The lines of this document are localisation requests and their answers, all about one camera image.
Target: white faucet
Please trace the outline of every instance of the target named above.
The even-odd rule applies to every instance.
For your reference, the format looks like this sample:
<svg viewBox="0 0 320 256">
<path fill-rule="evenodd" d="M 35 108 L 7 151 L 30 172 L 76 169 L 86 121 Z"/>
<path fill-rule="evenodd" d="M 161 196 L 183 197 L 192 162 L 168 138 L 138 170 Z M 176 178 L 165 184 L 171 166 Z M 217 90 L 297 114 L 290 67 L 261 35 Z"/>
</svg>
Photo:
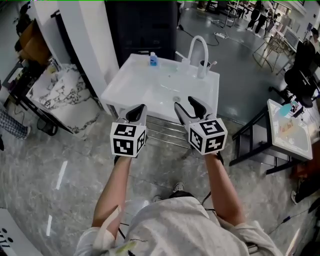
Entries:
<svg viewBox="0 0 320 256">
<path fill-rule="evenodd" d="M 208 46 L 207 46 L 207 43 L 205 41 L 205 39 L 200 36 L 200 35 L 196 35 L 192 41 L 191 41 L 191 44 L 190 44 L 190 50 L 189 50 L 189 55 L 188 55 L 188 58 L 186 58 L 185 56 L 183 56 L 181 53 L 179 52 L 175 52 L 177 55 L 179 55 L 181 58 L 182 58 L 182 62 L 189 65 L 190 62 L 191 62 L 191 55 L 192 55 L 192 52 L 193 52 L 193 49 L 194 49 L 194 45 L 195 45 L 195 41 L 199 39 L 202 44 L 203 44 L 203 48 L 204 48 L 204 64 L 203 66 L 199 66 L 198 69 L 201 69 L 199 70 L 199 72 L 197 73 L 197 77 L 202 79 L 206 76 L 206 71 L 207 71 L 207 66 L 208 66 L 208 59 L 209 59 L 209 53 L 208 53 Z"/>
<path fill-rule="evenodd" d="M 190 50 L 189 50 L 189 54 L 188 54 L 188 60 L 191 60 L 191 55 L 192 55 L 192 52 L 194 50 L 194 45 L 195 45 L 195 41 L 199 39 L 202 44 L 203 44 L 203 49 L 204 49 L 204 64 L 203 64 L 203 67 L 201 67 L 201 65 L 198 67 L 198 69 L 202 69 L 201 72 L 198 72 L 198 75 L 197 77 L 198 78 L 204 78 L 206 76 L 206 70 L 207 70 L 207 65 L 208 65 L 208 59 L 209 59 L 209 53 L 208 53 L 208 46 L 207 46 L 207 43 L 205 41 L 205 39 L 200 36 L 200 35 L 196 35 L 192 41 L 191 41 L 191 44 L 190 44 Z"/>
</svg>

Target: sink basin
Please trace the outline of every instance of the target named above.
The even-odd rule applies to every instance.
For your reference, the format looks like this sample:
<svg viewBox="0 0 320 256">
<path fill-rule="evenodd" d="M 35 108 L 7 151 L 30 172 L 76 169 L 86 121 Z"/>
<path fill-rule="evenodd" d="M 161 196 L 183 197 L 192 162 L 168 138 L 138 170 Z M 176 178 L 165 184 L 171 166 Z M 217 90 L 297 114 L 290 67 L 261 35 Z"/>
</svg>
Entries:
<svg viewBox="0 0 320 256">
<path fill-rule="evenodd" d="M 209 71 L 199 79 L 197 71 L 191 65 L 187 73 L 182 72 L 180 62 L 163 58 L 158 58 L 158 66 L 150 66 L 149 56 L 131 54 L 101 97 L 118 110 L 145 104 L 149 116 L 179 123 L 174 103 L 179 102 L 194 115 L 188 102 L 188 96 L 193 96 L 206 102 L 217 115 L 220 75 Z"/>
</svg>

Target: power strip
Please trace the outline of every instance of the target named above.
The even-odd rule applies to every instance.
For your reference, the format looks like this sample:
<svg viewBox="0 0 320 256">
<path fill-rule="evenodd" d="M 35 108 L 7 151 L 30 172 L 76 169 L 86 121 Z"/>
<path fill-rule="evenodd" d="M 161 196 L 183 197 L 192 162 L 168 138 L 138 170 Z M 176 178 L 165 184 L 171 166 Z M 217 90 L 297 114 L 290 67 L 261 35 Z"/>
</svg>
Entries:
<svg viewBox="0 0 320 256">
<path fill-rule="evenodd" d="M 217 33 L 217 32 L 214 32 L 214 34 L 217 36 L 217 37 L 220 37 L 222 39 L 226 39 L 227 36 L 225 34 L 221 34 L 221 33 Z"/>
</svg>

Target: forearm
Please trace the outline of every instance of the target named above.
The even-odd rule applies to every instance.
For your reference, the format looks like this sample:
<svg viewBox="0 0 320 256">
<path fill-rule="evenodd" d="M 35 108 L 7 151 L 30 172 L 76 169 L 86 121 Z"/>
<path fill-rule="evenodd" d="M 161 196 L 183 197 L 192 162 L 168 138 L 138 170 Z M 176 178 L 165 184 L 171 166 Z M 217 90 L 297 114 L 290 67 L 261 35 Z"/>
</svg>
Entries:
<svg viewBox="0 0 320 256">
<path fill-rule="evenodd" d="M 214 154 L 207 154 L 204 158 L 216 214 L 234 226 L 244 223 L 242 204 L 221 161 Z"/>
<path fill-rule="evenodd" d="M 130 164 L 131 158 L 124 156 L 121 156 L 116 162 L 109 180 L 96 203 L 92 227 L 101 227 L 117 206 L 121 206 L 121 213 L 124 212 Z M 122 214 L 111 222 L 107 228 L 115 238 L 117 237 L 121 217 Z"/>
</svg>

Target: drain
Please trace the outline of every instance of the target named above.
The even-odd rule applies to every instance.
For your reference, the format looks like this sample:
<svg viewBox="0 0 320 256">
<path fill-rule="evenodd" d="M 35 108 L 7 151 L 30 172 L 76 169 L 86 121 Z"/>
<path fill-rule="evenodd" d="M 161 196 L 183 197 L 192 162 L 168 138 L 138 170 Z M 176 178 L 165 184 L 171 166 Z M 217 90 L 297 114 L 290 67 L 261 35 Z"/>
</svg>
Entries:
<svg viewBox="0 0 320 256">
<path fill-rule="evenodd" d="M 181 98 L 179 97 L 179 96 L 174 96 L 173 98 L 172 98 L 172 100 L 174 101 L 174 102 L 180 102 L 181 101 Z"/>
</svg>

